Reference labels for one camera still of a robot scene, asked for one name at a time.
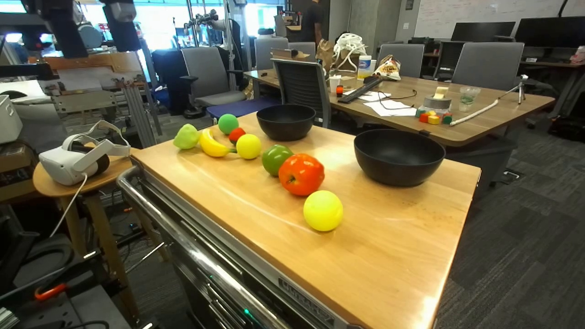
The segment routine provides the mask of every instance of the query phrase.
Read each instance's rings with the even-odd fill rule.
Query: white box
[[[0,144],[18,139],[22,121],[7,95],[0,95]]]

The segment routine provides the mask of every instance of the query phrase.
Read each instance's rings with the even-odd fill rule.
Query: computer monitor
[[[516,41],[528,47],[578,48],[585,44],[585,16],[523,18]]]
[[[451,41],[491,42],[494,36],[510,36],[516,22],[457,23]]]

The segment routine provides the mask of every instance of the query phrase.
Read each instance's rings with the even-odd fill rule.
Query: fake fruit
[[[244,129],[236,128],[236,129],[232,130],[231,133],[229,133],[229,141],[232,142],[232,144],[236,145],[236,143],[238,142],[238,139],[240,139],[240,137],[242,137],[245,134],[246,134],[246,132],[244,131]]]
[[[238,118],[233,114],[224,114],[218,120],[219,130],[229,135],[234,129],[240,126]]]
[[[278,179],[290,193],[296,196],[308,196],[317,191],[323,183],[325,168],[312,156],[295,154],[280,166]]]
[[[173,139],[173,145],[182,150],[192,149],[199,142],[200,136],[201,133],[197,131],[197,128],[191,124],[186,124],[177,132],[177,136]]]
[[[238,150],[238,154],[244,159],[255,159],[262,152],[262,143],[260,143],[260,138],[256,135],[247,133],[238,139],[236,150]]]
[[[262,154],[262,166],[274,177],[278,177],[278,170],[284,161],[294,153],[284,145],[274,145]]]
[[[217,140],[214,140],[214,135],[209,128],[204,129],[201,133],[199,144],[201,144],[201,149],[208,156],[222,157],[226,156],[228,153],[236,152],[236,150],[219,143]]]
[[[341,223],[343,205],[335,194],[329,191],[317,191],[305,200],[302,213],[310,227],[326,232]]]

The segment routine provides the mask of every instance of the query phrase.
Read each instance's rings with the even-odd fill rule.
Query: cardboard box
[[[272,48],[270,53],[274,59],[309,61],[309,54],[305,54],[300,50]]]
[[[0,201],[35,192],[33,173],[37,159],[20,142],[0,145]]]

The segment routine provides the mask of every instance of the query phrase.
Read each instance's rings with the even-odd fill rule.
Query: person
[[[302,16],[301,39],[303,42],[315,42],[318,45],[321,41],[321,24],[323,23],[323,7],[319,0],[312,0],[309,8]]]

